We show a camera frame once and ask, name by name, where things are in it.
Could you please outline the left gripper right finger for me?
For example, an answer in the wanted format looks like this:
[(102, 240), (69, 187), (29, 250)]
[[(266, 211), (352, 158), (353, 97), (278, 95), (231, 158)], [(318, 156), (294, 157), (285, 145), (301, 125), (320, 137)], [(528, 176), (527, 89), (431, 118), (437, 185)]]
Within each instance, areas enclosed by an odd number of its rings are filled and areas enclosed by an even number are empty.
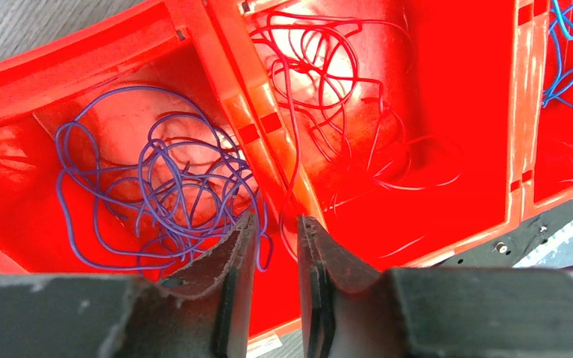
[(306, 357), (573, 357), (565, 271), (378, 271), (301, 216), (298, 279)]

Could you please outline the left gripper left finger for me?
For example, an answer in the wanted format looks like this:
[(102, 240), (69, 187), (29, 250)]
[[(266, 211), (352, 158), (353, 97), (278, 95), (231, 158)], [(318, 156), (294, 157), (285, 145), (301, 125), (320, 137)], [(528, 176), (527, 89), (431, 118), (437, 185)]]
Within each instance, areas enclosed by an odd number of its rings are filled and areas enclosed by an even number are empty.
[(0, 274), (0, 357), (244, 357), (257, 219), (153, 283), (123, 274)]

